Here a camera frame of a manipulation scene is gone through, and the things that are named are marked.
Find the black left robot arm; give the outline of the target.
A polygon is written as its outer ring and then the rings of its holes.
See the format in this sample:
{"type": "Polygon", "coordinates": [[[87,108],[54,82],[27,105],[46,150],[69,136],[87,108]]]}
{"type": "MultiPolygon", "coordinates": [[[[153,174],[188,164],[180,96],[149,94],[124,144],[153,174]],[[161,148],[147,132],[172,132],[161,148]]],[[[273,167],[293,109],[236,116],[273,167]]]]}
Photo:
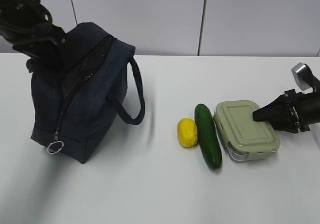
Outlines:
{"type": "Polygon", "coordinates": [[[55,56],[66,33],[41,0],[0,0],[0,33],[12,49],[34,58],[55,56]]]}

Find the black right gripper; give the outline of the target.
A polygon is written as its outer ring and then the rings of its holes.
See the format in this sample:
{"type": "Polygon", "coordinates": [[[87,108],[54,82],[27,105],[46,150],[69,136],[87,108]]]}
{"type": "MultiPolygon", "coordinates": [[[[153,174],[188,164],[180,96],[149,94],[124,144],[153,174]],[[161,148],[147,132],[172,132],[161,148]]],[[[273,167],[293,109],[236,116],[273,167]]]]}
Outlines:
{"type": "Polygon", "coordinates": [[[300,133],[320,121],[320,82],[312,81],[310,93],[285,91],[268,105],[252,113],[254,121],[269,121],[276,131],[300,133]]]}

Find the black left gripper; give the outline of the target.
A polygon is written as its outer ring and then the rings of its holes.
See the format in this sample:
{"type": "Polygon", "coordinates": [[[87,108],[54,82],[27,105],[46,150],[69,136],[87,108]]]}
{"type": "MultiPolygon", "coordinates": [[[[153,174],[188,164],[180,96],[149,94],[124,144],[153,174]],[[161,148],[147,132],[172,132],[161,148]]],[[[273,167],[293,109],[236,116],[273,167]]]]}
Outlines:
{"type": "Polygon", "coordinates": [[[0,0],[0,33],[33,59],[62,59],[67,36],[41,0],[0,0]]]}

